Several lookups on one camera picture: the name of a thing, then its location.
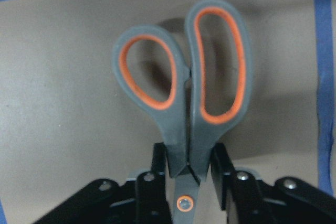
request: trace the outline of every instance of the scissors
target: scissors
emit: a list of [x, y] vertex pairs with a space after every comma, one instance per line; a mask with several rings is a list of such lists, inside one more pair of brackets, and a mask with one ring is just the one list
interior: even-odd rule
[[[231, 108], [211, 115], [205, 107], [205, 57], [200, 20], [217, 15], [229, 26], [238, 58], [238, 81]], [[157, 123], [167, 149], [170, 177], [175, 178], [174, 223], [193, 223], [200, 182], [206, 179], [212, 148], [218, 139], [244, 116], [251, 94], [252, 62], [249, 38], [239, 12], [223, 0], [204, 0], [192, 7], [185, 20], [185, 33], [191, 52], [191, 70], [180, 47], [165, 29], [141, 25], [125, 31], [112, 52], [112, 68], [121, 88]], [[146, 94], [133, 79], [127, 55], [139, 40], [158, 43], [169, 59], [172, 83], [167, 100]], [[190, 131], [187, 131], [185, 82], [191, 78]]]

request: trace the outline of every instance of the gray surface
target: gray surface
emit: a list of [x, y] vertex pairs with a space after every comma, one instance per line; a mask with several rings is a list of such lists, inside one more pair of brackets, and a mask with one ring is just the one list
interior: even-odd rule
[[[149, 166], [152, 144], [162, 139], [119, 88], [110, 67], [112, 45], [133, 25], [179, 31], [173, 24], [197, 1], [0, 3], [0, 197], [9, 224], [31, 223], [91, 180], [123, 183], [129, 171]], [[245, 119], [223, 141], [235, 164], [269, 183], [295, 175], [315, 185], [313, 1], [228, 1], [250, 32], [255, 86]], [[223, 216], [208, 179], [195, 223], [220, 223]]]

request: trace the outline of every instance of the scissors handle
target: scissors handle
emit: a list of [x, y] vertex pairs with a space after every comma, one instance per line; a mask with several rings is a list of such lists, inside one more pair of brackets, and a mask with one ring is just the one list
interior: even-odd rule
[[[158, 101], [146, 94], [136, 83], [127, 66], [130, 48], [140, 40], [152, 40], [166, 52], [172, 73], [167, 100]], [[135, 26], [125, 31], [112, 52], [112, 69], [121, 88], [158, 124], [167, 147], [170, 176], [175, 177], [187, 164], [185, 81], [190, 70], [181, 49], [165, 29], [154, 25]]]
[[[212, 14], [222, 18], [229, 26], [238, 58], [238, 83], [231, 108], [221, 115], [211, 115], [205, 107], [205, 52], [200, 32], [200, 20]], [[205, 0], [189, 12], [185, 30], [192, 57], [192, 121], [190, 164], [195, 174], [206, 178], [211, 149], [217, 140], [234, 127], [245, 114], [251, 94], [252, 61], [247, 30], [239, 12], [222, 0]]]

